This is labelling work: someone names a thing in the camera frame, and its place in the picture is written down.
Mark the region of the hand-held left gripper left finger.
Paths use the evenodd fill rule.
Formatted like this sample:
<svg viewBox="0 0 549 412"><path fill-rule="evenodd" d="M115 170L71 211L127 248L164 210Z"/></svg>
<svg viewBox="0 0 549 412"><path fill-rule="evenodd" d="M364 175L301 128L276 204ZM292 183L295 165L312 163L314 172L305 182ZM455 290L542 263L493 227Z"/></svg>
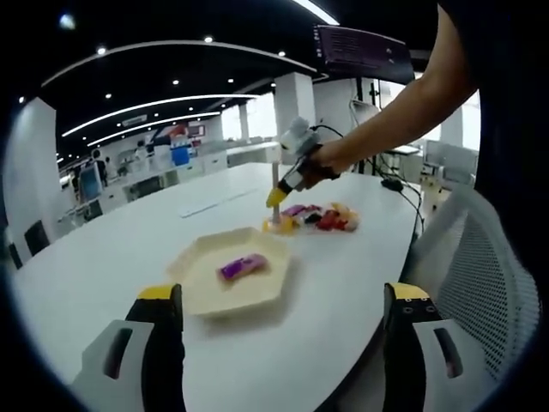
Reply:
<svg viewBox="0 0 549 412"><path fill-rule="evenodd" d="M87 346L70 386L89 411L184 411L182 290L144 289Z"/></svg>

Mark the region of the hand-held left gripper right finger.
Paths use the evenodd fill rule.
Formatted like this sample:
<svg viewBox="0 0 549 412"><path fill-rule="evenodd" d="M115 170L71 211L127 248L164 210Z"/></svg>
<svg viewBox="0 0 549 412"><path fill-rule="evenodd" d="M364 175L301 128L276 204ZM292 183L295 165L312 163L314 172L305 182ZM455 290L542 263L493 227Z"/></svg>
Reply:
<svg viewBox="0 0 549 412"><path fill-rule="evenodd" d="M475 411L485 399L482 347L430 295L384 286L385 411Z"/></svg>

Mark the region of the person's right hand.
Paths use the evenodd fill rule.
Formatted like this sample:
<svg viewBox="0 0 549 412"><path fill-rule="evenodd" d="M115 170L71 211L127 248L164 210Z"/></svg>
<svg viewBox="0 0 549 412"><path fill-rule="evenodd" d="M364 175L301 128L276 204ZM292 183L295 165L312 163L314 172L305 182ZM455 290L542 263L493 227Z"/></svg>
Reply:
<svg viewBox="0 0 549 412"><path fill-rule="evenodd" d="M323 180L324 177L317 171L319 167L331 168L336 174L347 171L354 163L351 148L343 140L327 142L321 146L309 158L310 163L315 166L307 168L307 178L316 181Z"/></svg>

